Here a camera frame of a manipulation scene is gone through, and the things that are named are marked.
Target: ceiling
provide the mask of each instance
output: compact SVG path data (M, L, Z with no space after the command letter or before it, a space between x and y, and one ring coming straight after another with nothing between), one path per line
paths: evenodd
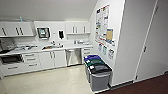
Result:
M87 21L98 0L0 0L0 21Z

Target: bulletin board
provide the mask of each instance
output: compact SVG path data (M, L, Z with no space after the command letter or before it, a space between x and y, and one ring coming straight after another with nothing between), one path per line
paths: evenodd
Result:
M108 27L109 5L96 11L96 34L95 41L104 45Z

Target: recycling bin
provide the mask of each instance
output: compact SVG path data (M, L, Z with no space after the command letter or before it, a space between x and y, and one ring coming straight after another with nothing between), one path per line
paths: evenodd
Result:
M91 60L91 59L101 59L98 55L88 55L84 57L84 61Z
M94 64L88 67L92 91L108 89L112 69L107 64Z
M85 71L86 71L86 76L87 76L87 80L90 83L90 76L89 76L89 70L88 67L94 64L105 64L103 60L101 59L91 59L91 60L87 60L85 62Z

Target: tiled floor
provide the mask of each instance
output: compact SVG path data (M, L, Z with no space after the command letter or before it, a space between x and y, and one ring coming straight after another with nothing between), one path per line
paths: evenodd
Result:
M27 73L0 80L0 94L93 94L84 65Z

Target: stainless steel dishwasher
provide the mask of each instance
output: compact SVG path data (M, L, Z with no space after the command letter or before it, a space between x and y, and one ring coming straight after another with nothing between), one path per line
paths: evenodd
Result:
M67 49L66 59L68 66L82 64L81 49L80 48Z

